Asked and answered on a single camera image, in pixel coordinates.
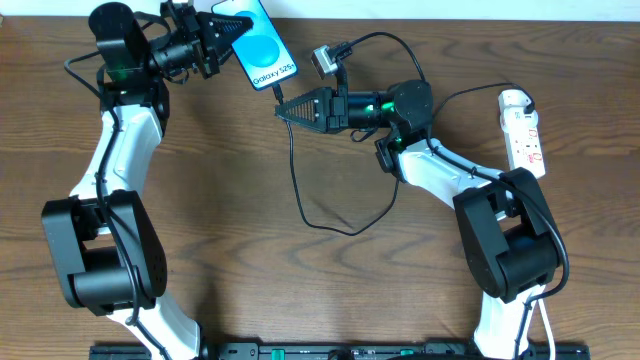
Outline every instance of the wire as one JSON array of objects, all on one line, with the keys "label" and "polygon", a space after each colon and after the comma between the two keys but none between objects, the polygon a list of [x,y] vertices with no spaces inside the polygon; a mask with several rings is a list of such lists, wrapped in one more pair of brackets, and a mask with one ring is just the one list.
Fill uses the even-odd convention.
[{"label": "wire", "polygon": [[455,98],[456,96],[462,95],[462,94],[466,94],[466,93],[470,93],[470,92],[474,92],[474,91],[478,91],[478,90],[484,90],[484,89],[489,89],[492,87],[498,87],[498,86],[511,86],[515,89],[518,89],[520,91],[522,91],[525,95],[527,95],[527,97],[529,99],[531,99],[531,102],[529,104],[527,104],[527,106],[525,107],[525,114],[530,114],[533,112],[533,109],[535,108],[535,102],[533,101],[533,96],[529,95],[529,93],[520,85],[513,83],[513,82],[501,82],[501,83],[495,83],[495,84],[489,84],[489,85],[483,85],[483,86],[478,86],[478,87],[474,87],[471,89],[466,89],[466,90],[462,90],[462,91],[458,91],[455,92],[449,96],[447,96],[446,99],[444,99],[440,105],[438,105],[438,107],[433,111],[433,118],[436,117],[436,115],[438,115],[438,113],[440,112],[440,110],[442,110],[442,108],[447,104],[447,102],[449,102],[449,100]]},{"label": "wire", "polygon": [[[363,141],[367,140],[368,138],[370,138],[372,135],[374,135],[376,132],[378,132],[378,130],[379,130],[379,129],[380,129],[380,128],[379,128],[378,126],[376,126],[376,127],[375,127],[375,128],[373,128],[373,129],[369,129],[368,131],[362,131],[362,130],[360,130],[360,129],[356,129],[356,130],[353,130],[353,131],[351,132],[351,135],[349,135],[349,138],[350,138],[350,139],[351,139],[351,141],[353,141],[353,142],[363,142]],[[361,137],[361,138],[356,139],[355,134],[356,134],[357,132],[364,132],[364,135],[362,135],[362,137]]]},{"label": "wire", "polygon": [[[96,199],[97,199],[97,202],[98,202],[98,208],[100,209],[100,213],[102,214],[102,217],[104,218],[104,221],[107,224],[107,227],[109,228],[109,231],[111,232],[111,235],[113,236],[113,241],[116,244],[116,248],[118,250],[118,253],[122,256],[125,268],[127,270],[127,274],[129,276],[129,281],[131,282],[132,312],[131,312],[131,316],[126,319],[125,325],[134,326],[134,327],[138,328],[138,330],[145,337],[145,339],[147,339],[147,341],[149,341],[149,343],[151,343],[151,345],[155,346],[158,349],[158,351],[160,352],[160,355],[162,357],[164,357],[166,360],[171,360],[171,357],[169,356],[167,350],[156,339],[154,339],[151,336],[149,331],[139,321],[139,314],[140,314],[140,294],[139,294],[139,292],[140,292],[140,287],[139,287],[140,278],[139,277],[140,277],[140,275],[138,273],[137,266],[133,266],[133,264],[131,263],[131,258],[129,257],[129,254],[127,253],[127,249],[124,246],[124,243],[122,241],[122,238],[120,237],[120,234],[118,233],[117,228],[115,227],[115,224],[113,222],[113,218],[111,216],[111,209],[109,208],[109,205],[106,203],[106,201],[105,201],[106,199],[105,199],[104,193],[102,191],[103,184],[105,183],[104,172],[105,172],[105,168],[107,166],[107,161],[109,159],[109,155],[111,154],[111,152],[113,150],[113,147],[114,147],[114,145],[116,143],[116,140],[118,138],[118,133],[120,132],[120,120],[118,119],[118,116],[116,115],[115,111],[113,110],[113,105],[109,105],[108,104],[106,96],[104,95],[104,93],[100,93],[95,87],[93,87],[91,84],[89,84],[80,75],[75,73],[71,69],[71,66],[70,66],[71,64],[73,64],[75,62],[79,62],[79,61],[82,61],[82,60],[85,60],[85,59],[92,58],[92,57],[98,55],[99,53],[100,53],[99,51],[95,51],[95,52],[90,53],[90,54],[86,54],[86,55],[83,55],[83,56],[80,56],[80,57],[77,57],[77,58],[69,59],[69,60],[64,62],[64,68],[67,71],[67,73],[69,73],[69,75],[71,75],[74,79],[78,80],[82,85],[84,85],[94,95],[96,95],[98,97],[98,99],[100,99],[100,101],[103,104],[105,104],[107,106],[107,111],[109,112],[109,114],[111,115],[111,118],[113,119],[113,132],[111,134],[111,137],[109,138],[109,142],[107,143],[107,147],[105,148],[105,152],[102,155],[102,159],[100,159],[100,164],[98,165],[98,171],[95,173],[95,178],[96,178]],[[96,73],[96,80],[98,81],[98,84],[99,84],[100,88],[102,88],[103,75],[101,75],[101,73],[104,71],[104,68],[105,68],[104,65],[101,66],[98,69],[98,72]]]},{"label": "wire", "polygon": [[[515,84],[515,83],[511,83],[511,82],[506,82],[506,83],[496,83],[496,84],[490,84],[490,85],[485,85],[485,86],[479,86],[479,87],[475,87],[475,88],[471,88],[471,89],[467,89],[467,90],[463,90],[463,91],[458,91],[456,93],[453,93],[451,95],[449,95],[441,104],[440,106],[438,106],[438,108],[436,108],[433,112],[433,119],[435,120],[436,115],[438,115],[438,113],[442,110],[442,108],[444,107],[444,105],[447,104],[447,102],[453,98],[455,98],[458,95],[462,95],[462,94],[466,94],[472,91],[477,91],[477,90],[483,90],[483,89],[488,89],[491,87],[497,87],[497,86],[512,86],[515,87],[519,90],[522,90],[530,99],[531,99],[531,104],[534,103],[533,98],[531,97],[531,95],[529,95],[524,89],[522,89],[521,86]],[[446,162],[448,162],[449,164],[456,166],[470,174],[472,174],[473,176],[477,176],[479,178],[485,179],[490,181],[492,184],[495,184],[496,186],[501,187],[502,189],[509,191],[511,194],[513,194],[513,196],[515,198],[520,199],[523,203],[525,203],[526,205],[528,205],[528,207],[530,209],[533,210],[533,212],[542,220],[542,222],[544,223],[545,227],[547,227],[547,229],[549,229],[549,232],[551,233],[551,238],[554,242],[555,248],[556,250],[559,252],[560,255],[560,259],[561,259],[561,263],[562,263],[562,278],[560,279],[560,282],[558,283],[558,285],[556,285],[556,287],[554,287],[553,289],[546,291],[542,294],[539,295],[535,295],[535,296],[530,296],[524,303],[524,311],[522,314],[522,319],[520,321],[520,326],[518,328],[518,334],[516,336],[516,340],[515,340],[515,350],[514,350],[514,359],[517,359],[519,354],[518,354],[518,350],[520,347],[520,341],[522,340],[522,336],[524,334],[524,327],[526,324],[526,319],[527,319],[527,315],[529,314],[529,311],[531,311],[532,306],[531,303],[536,301],[536,300],[541,300],[544,298],[548,298],[549,296],[555,295],[558,292],[560,292],[567,284],[567,281],[569,280],[569,273],[570,273],[570,264],[569,264],[569,256],[567,255],[567,249],[566,246],[564,244],[564,241],[562,240],[562,238],[560,237],[560,234],[558,233],[558,231],[556,230],[556,228],[551,224],[551,221],[547,218],[547,216],[542,212],[542,210],[540,209],[540,207],[538,206],[538,204],[533,201],[533,199],[531,199],[531,197],[519,190],[517,190],[516,188],[514,188],[513,186],[507,184],[506,182],[496,179],[494,177],[491,177],[489,175],[485,175],[481,172],[478,172],[477,169],[474,168],[469,168],[467,166],[464,166],[463,164],[460,164],[459,162],[448,158],[447,156],[441,154],[438,151],[437,147],[434,147],[433,144],[431,144],[431,131],[432,128],[429,127],[427,129],[427,146],[429,147],[429,150],[431,150],[432,153],[438,155],[441,159],[445,160]]]},{"label": "wire", "polygon": [[293,190],[296,193],[296,201],[298,202],[298,210],[300,211],[300,217],[302,217],[302,221],[308,227],[319,229],[319,230],[334,231],[346,236],[357,236],[357,235],[360,235],[363,231],[373,226],[373,224],[377,223],[380,219],[382,219],[385,215],[387,215],[387,213],[391,210],[391,208],[393,208],[393,205],[395,204],[396,198],[398,196],[398,185],[400,183],[400,180],[398,179],[396,179],[396,185],[393,190],[393,197],[391,198],[391,202],[389,203],[389,205],[384,209],[384,211],[382,211],[382,213],[380,213],[380,215],[378,215],[378,217],[376,217],[373,221],[371,221],[369,224],[364,226],[362,229],[356,232],[346,232],[330,226],[314,225],[310,223],[307,220],[307,217],[304,215],[304,209],[302,208],[302,202],[300,201],[300,192],[298,191],[298,182],[296,180],[296,170],[295,170],[294,161],[293,161],[293,130],[291,129],[291,123],[289,121],[285,121],[285,123],[287,124],[287,130],[289,131],[289,168],[291,170],[291,181],[293,182]]},{"label": "wire", "polygon": [[427,82],[427,79],[424,76],[424,73],[422,72],[422,67],[420,66],[420,63],[418,62],[418,59],[416,58],[416,55],[413,53],[413,50],[411,50],[411,48],[409,47],[409,45],[407,45],[406,42],[404,42],[404,40],[400,39],[399,37],[388,33],[386,31],[376,31],[376,32],[372,32],[371,34],[367,34],[364,35],[358,39],[353,40],[352,42],[349,43],[349,45],[347,47],[352,47],[354,45],[357,45],[367,39],[371,39],[374,36],[386,36],[388,38],[391,38],[397,42],[400,43],[400,45],[402,45],[402,47],[407,50],[407,53],[409,53],[409,56],[411,56],[411,60],[413,60],[413,64],[416,66],[416,70],[418,70],[418,74],[420,74],[420,79],[424,82]]},{"label": "wire", "polygon": [[549,360],[556,360],[556,342],[553,340],[553,333],[551,332],[551,323],[547,316],[547,308],[544,306],[544,300],[538,300],[540,306],[540,316],[542,316],[542,323],[544,324],[544,331],[547,333],[547,342],[549,343]]},{"label": "wire", "polygon": [[96,55],[99,55],[100,51],[94,51],[92,53],[86,54],[86,55],[82,55],[79,56],[77,58],[73,58],[73,59],[69,59],[67,61],[64,62],[64,69],[65,71],[71,75],[74,79],[78,80],[78,82],[80,82],[80,84],[84,85],[87,89],[89,89],[93,95],[95,95],[98,99],[102,99],[102,95],[100,94],[100,92],[93,87],[93,85],[89,84],[85,79],[83,79],[80,75],[76,74],[73,70],[71,70],[71,64],[79,62],[79,61],[83,61],[86,59],[90,59]]},{"label": "wire", "polygon": [[[424,72],[422,71],[422,67],[420,66],[420,63],[418,62],[418,59],[416,58],[416,55],[413,53],[413,50],[411,50],[411,48],[409,47],[409,45],[407,45],[406,42],[404,42],[404,40],[400,39],[399,37],[397,37],[396,35],[393,35],[391,33],[385,32],[385,31],[377,31],[377,32],[372,32],[370,34],[364,35],[356,40],[353,40],[352,42],[348,43],[346,46],[344,46],[344,49],[348,49],[353,47],[354,45],[357,45],[367,39],[370,39],[372,37],[375,36],[386,36],[388,38],[391,38],[397,42],[400,43],[400,45],[402,45],[402,47],[404,47],[404,49],[407,51],[407,53],[409,54],[409,56],[411,57],[411,60],[413,61],[413,64],[416,67],[416,70],[418,71],[418,74],[420,75],[420,79],[424,82],[426,82],[426,78],[424,76]],[[282,89],[280,88],[279,84],[276,84],[273,86],[273,93],[276,97],[276,99],[278,100],[278,102],[280,103],[280,105],[283,104],[283,99],[284,96],[282,94]],[[329,231],[334,231],[337,232],[339,234],[342,235],[346,235],[346,236],[357,236],[359,234],[361,234],[363,231],[367,230],[368,228],[370,228],[371,226],[373,226],[375,223],[377,223],[380,219],[382,219],[392,208],[393,205],[396,202],[396,198],[398,196],[398,186],[400,184],[400,180],[396,179],[396,184],[393,190],[393,197],[391,198],[391,202],[389,203],[389,205],[382,211],[382,213],[380,215],[378,215],[378,217],[376,217],[373,221],[371,221],[369,224],[367,224],[366,226],[364,226],[362,229],[356,231],[356,232],[346,232],[340,229],[336,229],[330,226],[321,226],[321,225],[315,225],[310,223],[306,216],[304,215],[304,209],[302,208],[302,201],[300,200],[300,192],[298,190],[298,182],[296,180],[296,173],[295,173],[295,166],[294,166],[294,157],[293,157],[293,130],[291,129],[291,123],[289,121],[285,121],[286,125],[287,125],[287,130],[289,132],[289,168],[291,170],[291,181],[293,182],[293,190],[296,194],[296,201],[298,203],[298,210],[300,211],[300,217],[302,218],[302,221],[309,227],[314,228],[314,229],[320,229],[320,230],[329,230]],[[356,139],[355,138],[355,133],[358,130],[354,130],[351,132],[351,135],[349,136],[351,138],[351,141],[353,142],[363,142],[364,140],[368,139],[369,137],[371,137],[373,134],[375,134],[378,131],[378,128],[374,128],[371,129],[370,131],[368,131],[367,133],[365,133],[365,135],[363,135],[360,139]]]}]

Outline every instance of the white power strip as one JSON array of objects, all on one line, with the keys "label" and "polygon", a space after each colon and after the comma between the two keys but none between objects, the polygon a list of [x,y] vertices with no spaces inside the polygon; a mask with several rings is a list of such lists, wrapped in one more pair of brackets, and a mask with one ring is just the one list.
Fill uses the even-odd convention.
[{"label": "white power strip", "polygon": [[538,112],[525,114],[531,99],[521,90],[503,91],[498,97],[500,126],[507,144],[509,168],[522,167],[537,178],[545,174],[542,147],[538,136]]}]

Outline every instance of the wood grain surface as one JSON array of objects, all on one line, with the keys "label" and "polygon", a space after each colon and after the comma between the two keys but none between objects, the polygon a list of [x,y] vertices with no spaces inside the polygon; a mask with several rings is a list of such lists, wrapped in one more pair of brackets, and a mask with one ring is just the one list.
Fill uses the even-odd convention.
[{"label": "wood grain surface", "polygon": [[[300,69],[285,97],[333,86],[307,60],[312,49],[376,30],[411,44],[436,101],[505,79],[525,86],[541,119],[541,186],[572,263],[569,285],[547,303],[556,339],[585,342],[593,359],[640,358],[640,24],[275,23]],[[44,203],[80,180],[100,136],[97,100],[62,68],[93,50],[83,18],[6,18],[0,28],[1,359],[85,359],[95,343],[134,340],[66,304],[40,223]],[[77,68],[93,79],[99,65]],[[416,77],[387,39],[358,46],[348,68],[353,90]],[[396,207],[358,237],[309,229],[272,92],[255,92],[235,59],[208,81],[169,89],[172,114],[143,201],[168,257],[168,287],[209,337],[405,343],[472,334],[481,291],[453,211],[402,185]],[[450,102],[435,134],[477,163],[507,168],[498,93]],[[356,229],[386,206],[394,179],[372,141],[295,135],[311,221]],[[537,315],[531,337],[545,341]]]}]

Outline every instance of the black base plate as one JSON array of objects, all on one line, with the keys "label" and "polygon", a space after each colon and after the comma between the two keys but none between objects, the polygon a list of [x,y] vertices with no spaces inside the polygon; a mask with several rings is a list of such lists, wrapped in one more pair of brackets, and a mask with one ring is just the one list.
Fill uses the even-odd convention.
[{"label": "black base plate", "polygon": [[[388,360],[398,356],[430,360],[486,359],[468,343],[429,341],[423,345],[258,345],[227,343],[218,345],[217,360],[325,360],[336,351],[347,351],[354,360]],[[150,360],[151,354],[142,346],[92,346],[89,360]],[[531,345],[520,359],[547,360],[547,346]],[[584,345],[556,345],[557,360],[591,360],[589,347]]]}]

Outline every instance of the smartphone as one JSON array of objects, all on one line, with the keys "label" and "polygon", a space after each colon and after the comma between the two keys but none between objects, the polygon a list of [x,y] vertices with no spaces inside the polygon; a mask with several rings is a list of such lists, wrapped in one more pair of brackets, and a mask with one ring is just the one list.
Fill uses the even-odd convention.
[{"label": "smartphone", "polygon": [[254,89],[268,88],[298,73],[260,0],[226,0],[213,5],[211,11],[253,20],[253,28],[233,43],[233,50]]}]

